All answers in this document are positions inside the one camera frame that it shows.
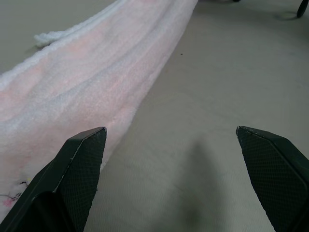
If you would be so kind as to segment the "pink fluffy towel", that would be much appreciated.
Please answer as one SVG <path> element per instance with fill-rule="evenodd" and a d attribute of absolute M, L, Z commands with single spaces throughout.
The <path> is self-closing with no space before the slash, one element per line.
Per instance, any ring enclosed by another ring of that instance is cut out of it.
<path fill-rule="evenodd" d="M 65 141 L 106 127 L 104 166 L 198 0 L 116 0 L 0 75 L 0 223 Z"/>

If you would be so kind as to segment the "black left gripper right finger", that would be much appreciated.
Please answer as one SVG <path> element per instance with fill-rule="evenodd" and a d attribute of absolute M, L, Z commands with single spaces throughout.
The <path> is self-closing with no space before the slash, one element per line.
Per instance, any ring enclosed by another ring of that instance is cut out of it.
<path fill-rule="evenodd" d="M 251 185 L 275 232 L 309 232 L 309 159 L 288 139 L 238 126 Z"/>

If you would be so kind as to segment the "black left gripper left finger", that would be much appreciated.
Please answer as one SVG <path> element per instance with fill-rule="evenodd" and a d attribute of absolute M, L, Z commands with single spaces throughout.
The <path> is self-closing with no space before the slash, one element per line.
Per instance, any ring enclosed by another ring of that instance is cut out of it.
<path fill-rule="evenodd" d="M 83 232 L 100 176 L 107 130 L 69 138 L 32 180 L 20 181 L 5 206 L 0 232 Z"/>

